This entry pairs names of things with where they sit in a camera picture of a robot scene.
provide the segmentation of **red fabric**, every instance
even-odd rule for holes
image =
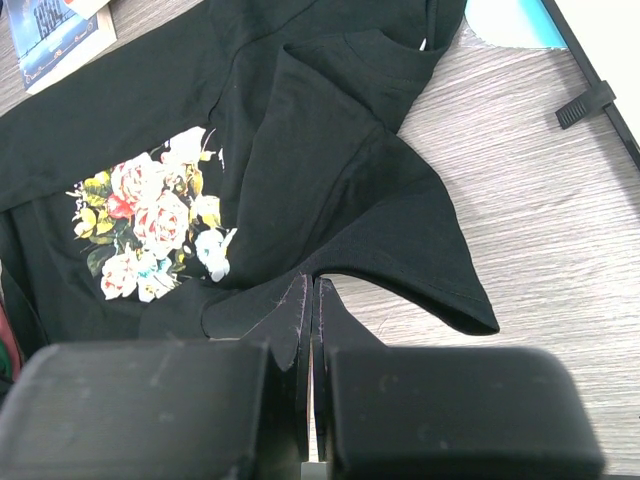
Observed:
[[[9,326],[9,321],[7,320],[7,316],[5,315],[2,306],[0,306],[0,342],[4,343],[4,346],[9,352],[11,370],[13,371],[13,381],[15,382],[20,374],[20,352],[18,351],[18,344],[13,336],[13,332]]]

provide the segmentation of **t-shirt seam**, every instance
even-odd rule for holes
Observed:
[[[246,43],[244,43],[240,47],[238,47],[238,49],[233,53],[233,58],[231,59],[231,62],[229,62],[229,68],[228,68],[227,73],[225,75],[224,84],[222,85],[222,88],[220,89],[220,93],[218,94],[218,98],[213,101],[213,106],[209,109],[209,113],[207,115],[208,119],[211,118],[211,114],[213,113],[213,110],[218,106],[218,103],[220,102],[220,99],[223,97],[224,92],[227,89],[227,85],[229,84],[229,79],[231,78],[231,72],[233,70],[233,65],[235,64],[236,59],[238,58],[238,54],[240,53],[240,51],[243,48],[251,45],[252,43],[259,42],[260,40],[264,40],[265,38],[270,37],[271,35],[274,35],[275,33],[279,32],[280,30],[285,28],[289,23],[291,23],[293,20],[298,18],[300,15],[304,14],[307,10],[309,10],[311,7],[313,7],[319,1],[320,0],[313,0],[311,3],[309,3],[309,5],[304,7],[302,10],[300,10],[299,12],[297,12],[296,14],[291,16],[290,18],[288,18],[282,25],[280,25],[276,29],[274,29],[274,30],[272,30],[270,32],[267,32],[267,33],[265,33],[263,35],[259,35],[256,38],[253,38],[251,40],[248,40]],[[212,29],[215,30],[215,24],[211,20],[209,20],[209,25],[210,25],[210,27]]]
[[[394,77],[392,75],[387,75],[386,73],[380,71],[378,68],[372,66],[367,60],[365,60],[358,53],[358,51],[353,47],[353,45],[349,41],[349,38],[347,37],[347,35],[343,34],[343,37],[344,37],[344,42],[347,45],[347,47],[349,47],[349,50],[351,51],[351,53],[359,60],[360,64],[362,64],[365,67],[364,69],[362,69],[363,72],[372,81],[375,81],[379,77],[384,77],[385,79],[387,79],[389,81],[404,83],[404,84],[407,84],[407,86],[409,86],[409,85],[420,85],[422,83],[425,83],[424,80],[417,80],[417,79],[410,79],[410,78],[403,78],[403,77]],[[390,86],[390,85],[380,85],[380,86],[384,86],[385,88],[390,88],[390,89],[393,89],[393,90],[399,90],[399,91],[402,91],[402,92],[406,92],[407,91],[407,90],[405,90],[403,88],[394,87],[394,86]]]
[[[309,242],[311,241],[313,233],[316,231],[316,228],[318,227],[318,222],[322,219],[322,215],[323,215],[325,209],[329,205],[329,201],[332,198],[333,192],[335,191],[335,189],[336,189],[336,187],[338,185],[338,182],[340,181],[340,179],[342,177],[342,174],[351,165],[351,162],[353,161],[353,159],[356,158],[358,155],[360,155],[360,152],[365,147],[365,145],[369,142],[369,139],[373,136],[374,132],[379,128],[381,128],[381,125],[376,124],[376,125],[374,125],[374,127],[371,130],[369,130],[369,132],[367,132],[367,134],[365,135],[365,137],[362,140],[362,142],[360,142],[360,145],[358,146],[358,148],[355,151],[355,153],[349,158],[348,161],[345,162],[345,164],[340,169],[340,172],[338,172],[338,175],[336,175],[336,178],[333,181],[333,184],[331,185],[331,188],[329,189],[329,194],[327,195],[327,199],[325,200],[325,202],[323,203],[322,207],[318,211],[318,216],[316,217],[316,220],[313,223],[313,226],[311,227],[311,230],[309,231],[309,236],[307,237],[307,240],[304,243],[304,246],[302,248],[302,253],[298,256],[298,258],[294,262],[294,265],[298,265],[298,264],[301,263],[301,261],[303,261],[302,257],[304,255],[304,252],[306,252],[307,248],[309,247]]]

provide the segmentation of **black plastic part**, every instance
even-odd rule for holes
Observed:
[[[273,311],[243,342],[267,342],[282,372],[282,395],[293,401],[300,460],[309,460],[309,390],[313,280],[296,277]]]
[[[583,118],[600,113],[616,96],[606,81],[596,84],[556,112],[560,126],[566,130]]]
[[[325,355],[332,349],[386,348],[373,333],[345,308],[331,280],[318,278],[313,288],[313,388],[318,459],[326,460],[327,395],[329,366]]]
[[[73,344],[38,352],[0,414],[20,479],[299,479],[291,402],[266,343]]]
[[[334,479],[598,479],[576,389],[544,352],[387,348],[328,353]]]
[[[582,70],[582,73],[589,82],[589,85],[591,87],[595,87],[601,82],[601,79],[598,76],[595,68],[593,68],[593,65],[589,61],[589,57],[587,57],[587,54],[580,45],[580,42],[578,42],[578,39],[571,30],[569,23],[564,18],[564,15],[562,15],[562,11],[556,4],[555,0],[542,0],[542,3],[549,12],[551,19],[556,24],[558,31],[569,47],[569,50],[573,54],[573,57],[576,59],[576,62],[578,63],[578,66]],[[604,111],[611,120],[613,127],[618,132],[618,135],[622,139],[622,142],[631,155],[631,158],[636,164],[636,167],[640,169],[640,147],[638,147],[638,143],[633,137],[633,134],[631,133],[631,130],[629,130],[626,122],[622,118],[620,111],[614,103],[604,107]]]

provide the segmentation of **t-shirt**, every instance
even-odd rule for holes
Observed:
[[[4,368],[0,365],[0,375],[4,374],[8,379],[16,381],[22,368],[20,351],[2,304],[0,304],[0,351],[0,357],[2,352],[6,354],[6,357],[0,360],[0,363],[4,364]]]
[[[45,342],[237,337],[336,272],[497,331],[443,183],[396,136],[464,6],[206,0],[10,111],[10,320]]]

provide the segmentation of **gray wooden table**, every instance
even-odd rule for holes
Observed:
[[[114,0],[114,48],[195,3]],[[389,344],[555,353],[578,383],[609,471],[640,475],[640,175],[605,117],[556,125],[555,109],[584,88],[567,51],[493,48],[464,27],[402,128],[449,188],[499,335],[465,337],[375,286],[332,278]],[[24,98],[4,13],[0,115]]]

